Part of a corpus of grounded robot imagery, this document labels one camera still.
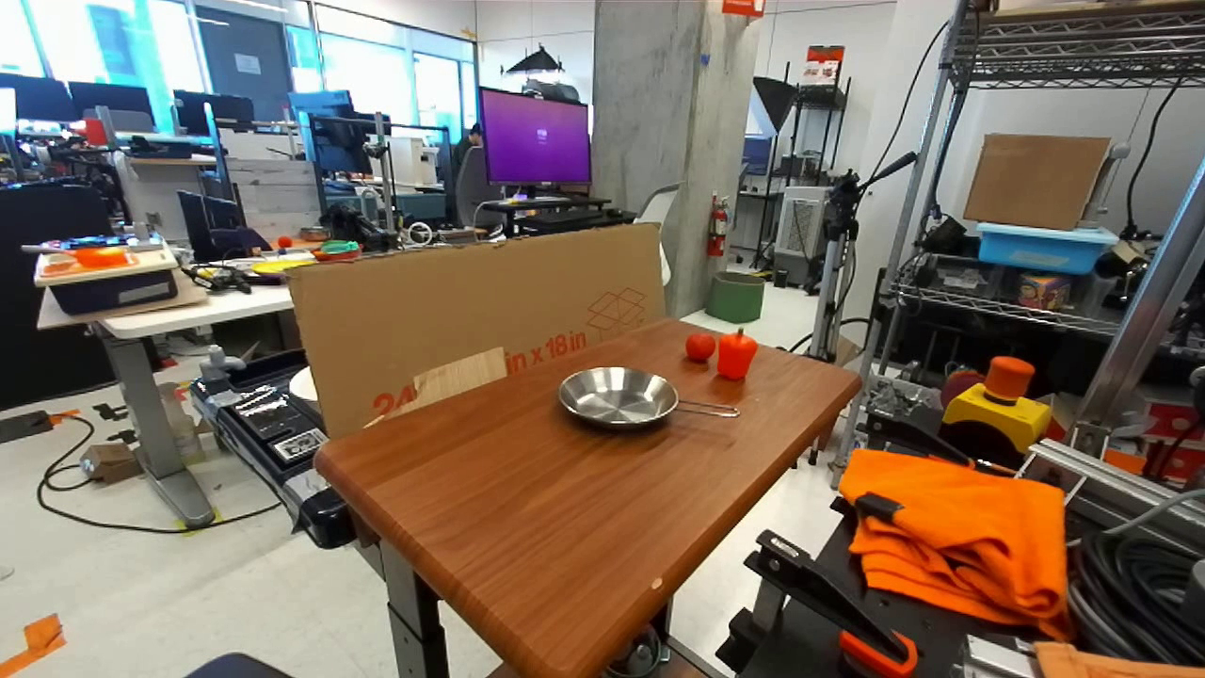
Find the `floor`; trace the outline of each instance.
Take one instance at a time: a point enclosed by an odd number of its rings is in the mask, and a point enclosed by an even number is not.
[[[747,332],[765,346],[791,346],[811,325],[812,297],[769,290],[765,316]],[[163,381],[187,381],[192,370],[176,366]],[[75,405],[96,424],[96,439],[129,424],[103,422],[94,404],[119,399],[103,388],[36,405]],[[260,656],[299,678],[395,674],[375,574],[353,548],[316,548],[305,536],[291,536],[287,512],[198,536],[118,536],[40,512],[34,505],[40,472],[80,438],[84,424],[63,422],[51,433],[0,444],[0,658],[22,649],[27,620],[60,615],[69,645],[34,661],[29,678],[187,674],[223,651]],[[270,492],[231,456],[198,452],[192,472],[217,516],[270,505]],[[84,487],[50,501],[96,520],[174,526],[145,482]],[[755,530],[777,526],[819,548],[836,526],[828,501],[824,466],[801,462],[772,487],[675,596],[675,636],[717,661],[728,618],[755,592],[740,567]],[[498,656],[453,611],[444,624],[453,674],[479,678],[498,668]]]

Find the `cardboard sign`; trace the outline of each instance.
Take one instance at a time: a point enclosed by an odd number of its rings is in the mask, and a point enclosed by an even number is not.
[[[423,404],[423,373],[506,346],[509,373],[664,316],[660,228],[395,253],[291,273],[326,438]]]
[[[968,217],[1054,228],[1081,225],[1107,149],[1107,134],[986,134]]]

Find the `silver bowl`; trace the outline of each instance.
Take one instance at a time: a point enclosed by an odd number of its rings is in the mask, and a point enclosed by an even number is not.
[[[611,428],[656,424],[676,410],[676,392],[665,376],[621,366],[570,373],[556,399],[573,417]]]

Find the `table leg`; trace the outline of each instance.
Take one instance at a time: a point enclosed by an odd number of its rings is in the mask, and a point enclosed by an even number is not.
[[[447,678],[447,639],[439,624],[439,600],[390,546],[380,541],[380,567],[388,589],[388,628],[408,678]]]
[[[187,526],[216,522],[216,508],[184,466],[174,424],[167,422],[163,397],[153,383],[153,370],[143,343],[125,343],[96,332],[113,373],[119,381],[119,397],[134,415],[138,428],[138,462],[152,477],[152,491],[171,505]]]

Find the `metal shelf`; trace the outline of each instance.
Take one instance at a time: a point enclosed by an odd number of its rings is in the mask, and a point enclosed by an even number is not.
[[[936,287],[901,287],[896,292],[905,301],[917,301],[917,306],[965,307],[976,316],[1039,325],[1039,329],[1054,329],[1054,332],[1104,336],[1104,338],[1112,338],[1117,332],[1117,319],[1112,319],[1112,316],[1025,307],[1014,301],[971,297],[971,292],[936,290]]]
[[[965,2],[950,53],[960,88],[1117,89],[1205,81],[1205,2],[993,16]]]

